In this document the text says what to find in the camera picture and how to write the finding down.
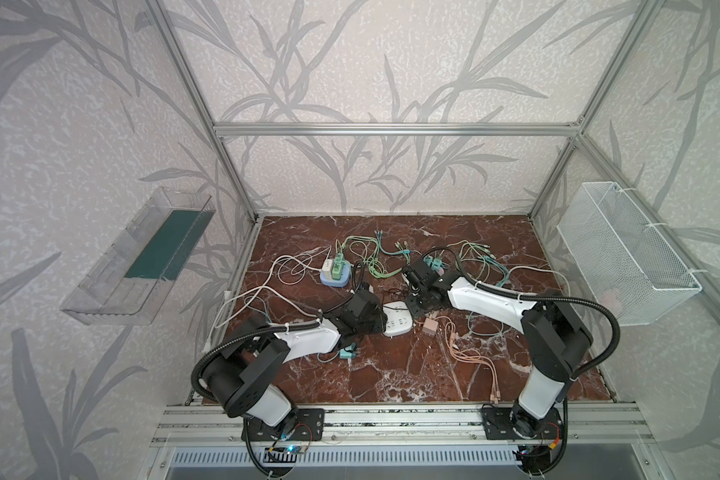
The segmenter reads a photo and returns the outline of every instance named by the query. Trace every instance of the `wallpaper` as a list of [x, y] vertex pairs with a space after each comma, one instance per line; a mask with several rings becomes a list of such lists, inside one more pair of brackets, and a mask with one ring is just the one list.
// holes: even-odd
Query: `wallpaper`
[[[150, 326], [60, 304], [154, 189], [217, 212]], [[0, 478], [133, 478], [250, 225], [138, 2], [0, 1]]]
[[257, 209], [274, 215], [526, 214], [564, 141], [249, 137], [227, 150], [248, 191], [259, 192]]
[[637, 3], [165, 5], [216, 121], [567, 122]]
[[[571, 122], [638, 1], [165, 5], [216, 122]], [[563, 139], [226, 141], [271, 214], [524, 214]]]
[[[720, 1], [666, 2], [586, 133], [720, 282]], [[577, 154], [536, 219], [580, 290], [555, 227], [580, 182], [598, 179]], [[698, 298], [622, 329], [604, 374], [638, 402], [676, 478], [720, 480], [720, 327]]]

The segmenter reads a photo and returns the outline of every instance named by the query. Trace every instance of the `robotic arm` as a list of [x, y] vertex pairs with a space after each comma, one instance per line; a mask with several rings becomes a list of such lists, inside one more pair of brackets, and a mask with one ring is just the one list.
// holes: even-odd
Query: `robotic arm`
[[384, 332], [385, 327], [382, 304], [367, 283], [357, 288], [338, 313], [326, 314], [322, 321], [283, 328], [256, 314], [240, 325], [231, 334], [232, 340], [199, 371], [207, 390], [195, 390], [201, 395], [209, 391], [229, 417], [258, 418], [272, 438], [286, 438], [296, 427], [297, 408], [271, 385], [282, 364], [313, 353], [338, 351], [361, 336]]
[[406, 265], [403, 275], [411, 291], [405, 303], [415, 316], [452, 307], [488, 316], [525, 334], [533, 366], [510, 420], [519, 436], [535, 437], [553, 405], [566, 397], [576, 367], [592, 346], [591, 333], [571, 305], [519, 300], [516, 292], [498, 287], [493, 288], [504, 295], [480, 290], [459, 272], [440, 276], [422, 260]]
[[[413, 317], [452, 307], [480, 313], [525, 334], [533, 367], [511, 410], [510, 424], [520, 437], [534, 438], [576, 377], [615, 349], [616, 319], [604, 307], [582, 299], [518, 294], [497, 287], [481, 289], [461, 271], [459, 265], [458, 271], [441, 276], [422, 259], [405, 266], [402, 272], [411, 291], [405, 304]], [[592, 345], [592, 335], [571, 307], [574, 300], [607, 312], [615, 325], [611, 345], [585, 366], [578, 365]], [[192, 386], [217, 401], [229, 417], [259, 418], [272, 438], [287, 438], [296, 427], [297, 408], [271, 385], [282, 364], [313, 353], [338, 351], [361, 336], [384, 332], [385, 325], [382, 304], [365, 283], [338, 313], [326, 314], [316, 322], [283, 326], [267, 323], [260, 315], [251, 316], [230, 340], [198, 362]]]

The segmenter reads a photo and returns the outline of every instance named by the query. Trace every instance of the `black cable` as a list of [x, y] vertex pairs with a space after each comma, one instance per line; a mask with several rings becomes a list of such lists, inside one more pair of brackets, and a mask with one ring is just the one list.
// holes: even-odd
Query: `black cable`
[[264, 468], [264, 466], [259, 462], [259, 459], [256, 457], [256, 454], [253, 453], [253, 447], [251, 446], [251, 439], [248, 436], [248, 418], [244, 418], [242, 420], [242, 439], [246, 443], [246, 450], [248, 451], [248, 456], [251, 459], [251, 462], [253, 463], [253, 466], [256, 467], [256, 470], [258, 470], [261, 474], [266, 475], [267, 478], [282, 478], [286, 475], [288, 475], [291, 470], [293, 470], [293, 467], [289, 467], [288, 471], [283, 474], [277, 474], [273, 469], [267, 470]]
[[560, 463], [560, 460], [563, 459], [563, 455], [565, 454], [565, 447], [568, 445], [568, 398], [563, 398], [563, 438], [562, 442], [560, 443], [560, 451], [555, 456], [554, 460], [552, 460], [552, 463], [549, 464], [548, 467], [546, 467], [544, 470], [541, 471], [541, 475], [544, 475], [548, 473], [552, 468], [557, 467], [557, 464]]
[[[357, 282], [355, 280], [355, 272], [356, 272], [358, 266], [360, 267], [360, 281], [359, 282]], [[358, 286], [360, 286], [360, 284], [362, 283], [362, 279], [364, 276], [365, 276], [365, 264], [362, 261], [359, 261], [355, 265], [352, 266], [352, 289], [354, 291], [357, 291]]]
[[608, 346], [605, 347], [605, 350], [603, 350], [598, 356], [593, 358], [592, 360], [589, 360], [582, 366], [578, 367], [574, 372], [571, 374], [570, 378], [572, 380], [575, 380], [578, 376], [580, 376], [585, 371], [594, 368], [604, 362], [609, 356], [611, 356], [614, 351], [616, 350], [616, 347], [619, 345], [619, 340], [621, 340], [621, 328], [619, 328], [619, 322], [616, 320], [616, 317], [613, 313], [610, 312], [607, 308], [602, 306], [601, 304], [597, 302], [593, 302], [591, 300], [587, 300], [584, 298], [579, 298], [576, 296], [549, 296], [549, 295], [535, 295], [535, 294], [527, 294], [527, 293], [514, 293], [510, 292], [508, 290], [504, 290], [501, 288], [497, 288], [495, 286], [488, 285], [486, 283], [477, 282], [475, 279], [473, 279], [467, 271], [464, 269], [464, 265], [461, 263], [461, 259], [458, 257], [458, 255], [453, 252], [450, 248], [447, 246], [435, 246], [429, 250], [427, 250], [425, 253], [422, 254], [422, 258], [424, 258], [426, 255], [431, 254], [432, 252], [437, 251], [446, 251], [449, 252], [453, 258], [456, 259], [456, 267], [458, 268], [459, 273], [461, 273], [462, 276], [464, 276], [465, 279], [467, 279], [467, 282], [471, 283], [475, 287], [479, 288], [480, 290], [484, 292], [493, 293], [495, 295], [502, 296], [504, 298], [511, 298], [516, 300], [522, 300], [525, 302], [538, 302], [540, 300], [542, 301], [552, 301], [552, 302], [567, 302], [567, 303], [576, 303], [578, 305], [584, 305], [588, 306], [591, 309], [597, 310], [598, 312], [602, 313], [605, 318], [608, 320], [608, 323], [610, 323], [611, 328], [611, 336], [610, 336], [610, 342], [608, 343]]
[[252, 332], [248, 332], [244, 335], [236, 336], [235, 338], [222, 343], [221, 345], [216, 346], [215, 348], [212, 348], [211, 351], [206, 353], [205, 355], [200, 358], [200, 360], [197, 361], [195, 364], [195, 367], [192, 369], [192, 375], [190, 376], [190, 383], [192, 384], [192, 389], [195, 390], [198, 394], [201, 396], [208, 398], [212, 402], [217, 402], [216, 398], [213, 396], [211, 392], [206, 390], [201, 384], [200, 384], [200, 376], [202, 375], [202, 371], [208, 367], [208, 365], [215, 360], [219, 355], [221, 355], [221, 351], [223, 351], [228, 346], [232, 345], [233, 343], [243, 342], [245, 340], [250, 340], [252, 338], [266, 335], [267, 333], [278, 333], [278, 332], [287, 332], [287, 331], [300, 331], [300, 330], [310, 330], [313, 328], [317, 328], [320, 326], [320, 321], [317, 320], [315, 322], [310, 323], [294, 323], [293, 325], [290, 325], [288, 327], [286, 326], [269, 326], [267, 328], [254, 330]]
[[350, 300], [352, 300], [352, 295], [348, 296], [347, 298], [345, 298], [345, 299], [342, 300], [341, 302], [336, 303], [336, 304], [335, 304], [334, 306], [332, 306], [331, 308], [325, 310], [325, 311], [323, 312], [323, 315], [325, 315], [326, 313], [333, 312], [333, 311], [336, 310], [337, 308], [346, 305], [347, 303], [349, 303]]
[[277, 445], [279, 442], [278, 439], [276, 439], [274, 442], [272, 442], [272, 446], [269, 447], [269, 450], [266, 451], [266, 456], [269, 458], [269, 461], [272, 463], [292, 463], [288, 460], [278, 460], [273, 454], [272, 449]]
[[[552, 468], [557, 467], [557, 464], [560, 463], [560, 460], [563, 459], [563, 455], [565, 455], [565, 449], [568, 445], [568, 398], [563, 398], [563, 431], [560, 434], [561, 442], [560, 442], [560, 450], [557, 451], [557, 455], [552, 460], [552, 462], [546, 467], [542, 468], [541, 470], [537, 470], [536, 472], [526, 470], [524, 468], [520, 468], [523, 472], [527, 473], [528, 475], [540, 477], [544, 476], [545, 474], [549, 473], [549, 471], [552, 470]], [[542, 455], [546, 455], [547, 450], [539, 453], [532, 453], [532, 454], [523, 454], [522, 458], [528, 458], [528, 457], [538, 457]]]

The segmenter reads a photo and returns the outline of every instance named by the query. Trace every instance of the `brown marble surface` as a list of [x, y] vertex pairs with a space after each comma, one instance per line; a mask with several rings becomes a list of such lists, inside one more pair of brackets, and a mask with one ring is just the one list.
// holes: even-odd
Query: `brown marble surface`
[[[394, 242], [407, 241], [411, 249], [421, 252], [432, 246], [471, 240], [490, 246], [497, 260], [511, 268], [515, 265], [547, 267], [541, 247], [524, 216], [297, 216], [268, 217], [256, 242], [246, 273], [243, 290], [260, 285], [269, 273], [272, 261], [279, 255], [299, 254], [316, 246], [333, 245], [347, 235], [374, 236], [383, 230], [382, 244], [387, 251]], [[401, 257], [382, 255], [382, 262], [392, 271], [403, 265]], [[323, 258], [313, 261], [320, 267]], [[473, 274], [478, 263], [466, 263]], [[294, 277], [283, 275], [285, 281]], [[500, 279], [492, 272], [490, 280]], [[383, 302], [401, 300], [387, 290], [405, 290], [402, 276], [377, 280], [365, 274], [365, 280]], [[317, 272], [310, 272], [295, 285], [284, 285], [276, 277], [269, 285], [300, 306], [327, 307], [346, 297], [349, 286], [336, 289], [320, 283]], [[541, 293], [547, 288], [559, 288], [552, 274], [531, 270], [512, 273], [507, 288]], [[300, 314], [273, 293], [264, 290], [260, 295], [267, 302], [272, 321], [287, 322], [300, 318]], [[254, 304], [261, 309], [258, 300]], [[504, 328], [504, 334], [493, 337], [468, 335], [467, 313], [444, 310], [456, 324], [456, 331], [464, 338], [456, 341], [463, 349], [475, 347], [480, 354], [489, 356], [498, 371], [501, 401], [518, 398], [530, 372], [530, 358], [525, 339], [516, 330]], [[232, 321], [230, 329], [246, 316]], [[501, 324], [485, 317], [473, 321], [477, 332], [497, 332]], [[330, 358], [333, 354], [322, 356]], [[329, 363], [318, 362], [315, 355], [288, 362], [282, 368], [274, 385], [283, 390], [294, 402], [449, 402], [488, 401], [490, 396], [490, 370], [482, 365], [456, 362], [448, 353], [441, 323], [435, 337], [422, 332], [414, 325], [411, 332], [387, 338], [368, 336], [358, 350], [358, 356], [348, 363], [336, 359]], [[590, 370], [571, 388], [571, 400], [608, 400], [610, 395], [600, 374]]]

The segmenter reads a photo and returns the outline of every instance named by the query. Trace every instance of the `white wire basket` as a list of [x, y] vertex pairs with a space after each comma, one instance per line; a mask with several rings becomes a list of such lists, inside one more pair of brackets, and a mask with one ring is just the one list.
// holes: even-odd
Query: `white wire basket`
[[622, 326], [655, 322], [701, 291], [688, 266], [615, 182], [582, 184], [557, 230], [596, 300]]

